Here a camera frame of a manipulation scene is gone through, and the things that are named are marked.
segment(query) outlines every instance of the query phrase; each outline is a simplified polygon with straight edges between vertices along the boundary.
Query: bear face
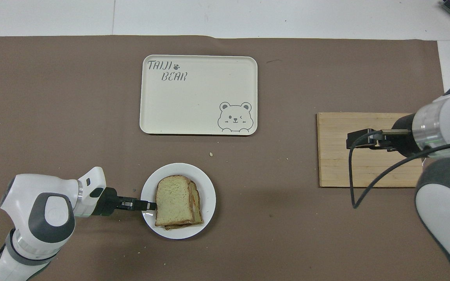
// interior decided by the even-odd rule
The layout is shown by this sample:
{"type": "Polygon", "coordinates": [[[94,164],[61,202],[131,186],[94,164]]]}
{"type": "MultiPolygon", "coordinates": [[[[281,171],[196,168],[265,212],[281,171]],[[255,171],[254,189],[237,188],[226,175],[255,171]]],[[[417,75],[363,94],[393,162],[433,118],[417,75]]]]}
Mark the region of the bear face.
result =
{"type": "Polygon", "coordinates": [[[222,132],[249,132],[253,127],[250,103],[230,105],[224,101],[220,104],[220,110],[218,126],[222,132]]]}

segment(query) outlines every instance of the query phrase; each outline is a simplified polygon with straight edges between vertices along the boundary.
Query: bread slice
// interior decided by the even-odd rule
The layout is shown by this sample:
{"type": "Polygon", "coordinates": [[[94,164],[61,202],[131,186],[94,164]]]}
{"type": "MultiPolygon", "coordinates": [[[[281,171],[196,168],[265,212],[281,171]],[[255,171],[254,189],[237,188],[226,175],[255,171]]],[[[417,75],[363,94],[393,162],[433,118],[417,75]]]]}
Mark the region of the bread slice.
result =
{"type": "Polygon", "coordinates": [[[157,184],[155,226],[194,222],[193,196],[185,176],[167,176],[157,184]]]}
{"type": "Polygon", "coordinates": [[[169,224],[164,226],[166,230],[170,229],[177,229],[182,228],[184,226],[193,226],[195,224],[202,224],[202,214],[200,212],[200,197],[199,197],[199,191],[197,190],[197,185],[191,180],[189,183],[189,186],[192,191],[192,202],[193,202],[193,215],[194,215],[194,221],[188,222],[185,224],[169,224]]]}

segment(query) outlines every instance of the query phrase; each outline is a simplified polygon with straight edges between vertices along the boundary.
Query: white plate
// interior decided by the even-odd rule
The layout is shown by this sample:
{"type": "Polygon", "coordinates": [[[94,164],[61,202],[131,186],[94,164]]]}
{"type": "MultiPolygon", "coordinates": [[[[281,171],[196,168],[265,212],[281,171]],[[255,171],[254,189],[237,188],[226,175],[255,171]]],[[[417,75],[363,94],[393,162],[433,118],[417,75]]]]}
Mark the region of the white plate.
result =
{"type": "Polygon", "coordinates": [[[155,213],[157,211],[147,210],[142,211],[141,213],[143,214],[143,218],[147,225],[152,228],[155,233],[166,238],[184,239],[196,235],[207,226],[209,221],[211,221],[216,206],[216,193],[214,192],[211,180],[198,167],[185,163],[173,163],[157,169],[157,171],[149,176],[141,190],[141,200],[155,202],[155,191],[159,181],[174,174],[186,176],[195,182],[199,191],[200,211],[204,222],[195,226],[187,226],[185,228],[167,231],[164,229],[164,226],[155,226],[155,213]]]}
{"type": "Polygon", "coordinates": [[[251,135],[258,125],[257,72],[251,57],[149,55],[140,128],[157,135],[251,135]]]}

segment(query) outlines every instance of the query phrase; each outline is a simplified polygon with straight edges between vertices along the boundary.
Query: bamboo board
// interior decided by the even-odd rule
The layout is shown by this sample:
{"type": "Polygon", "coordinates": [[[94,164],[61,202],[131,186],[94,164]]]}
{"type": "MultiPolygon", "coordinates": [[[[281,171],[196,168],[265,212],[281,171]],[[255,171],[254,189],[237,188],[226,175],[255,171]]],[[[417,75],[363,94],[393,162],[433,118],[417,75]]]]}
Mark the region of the bamboo board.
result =
{"type": "MultiPolygon", "coordinates": [[[[321,187],[349,187],[346,134],[391,128],[407,113],[319,112],[317,114],[319,182],[321,187]]],[[[355,149],[354,187],[367,187],[382,171],[404,159],[397,151],[355,149]]],[[[382,178],[375,187],[415,187],[423,171],[421,160],[406,163],[382,178]]]]}

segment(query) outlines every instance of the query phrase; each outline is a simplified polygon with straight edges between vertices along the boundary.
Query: brown paper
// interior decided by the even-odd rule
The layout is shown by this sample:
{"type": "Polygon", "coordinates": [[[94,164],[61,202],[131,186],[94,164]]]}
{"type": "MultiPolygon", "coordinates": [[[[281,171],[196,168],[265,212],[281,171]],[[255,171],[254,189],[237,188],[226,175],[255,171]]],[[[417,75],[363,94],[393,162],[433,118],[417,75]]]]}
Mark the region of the brown paper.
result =
{"type": "MultiPolygon", "coordinates": [[[[16,174],[79,178],[94,166],[120,196],[140,196],[172,162],[214,183],[216,212],[195,237],[159,237],[139,212],[77,219],[36,281],[450,280],[414,189],[372,190],[353,210],[348,190],[319,188],[317,171],[317,112],[415,112],[442,91],[434,41],[0,37],[0,198],[16,174]],[[253,57],[257,131],[143,133],[151,54],[253,57]]],[[[12,227],[0,210],[0,246],[12,227]]]]}

